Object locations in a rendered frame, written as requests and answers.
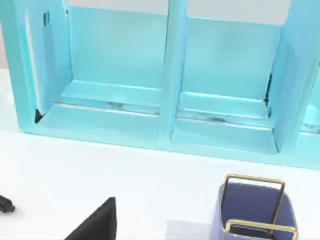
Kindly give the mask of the light blue rack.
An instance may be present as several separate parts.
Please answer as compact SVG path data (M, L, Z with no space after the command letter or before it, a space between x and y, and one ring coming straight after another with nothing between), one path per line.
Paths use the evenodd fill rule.
M320 170L320 0L0 0L21 131Z

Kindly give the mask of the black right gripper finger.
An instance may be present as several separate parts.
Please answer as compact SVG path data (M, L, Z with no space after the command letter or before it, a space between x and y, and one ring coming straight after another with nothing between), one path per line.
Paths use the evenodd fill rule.
M86 220L74 229L65 240L116 240L116 198L109 197Z

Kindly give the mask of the blue and gold pen holder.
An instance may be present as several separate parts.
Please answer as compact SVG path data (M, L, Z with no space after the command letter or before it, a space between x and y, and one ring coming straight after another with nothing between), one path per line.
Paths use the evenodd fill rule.
M209 240L298 240L284 180L228 174L219 187Z

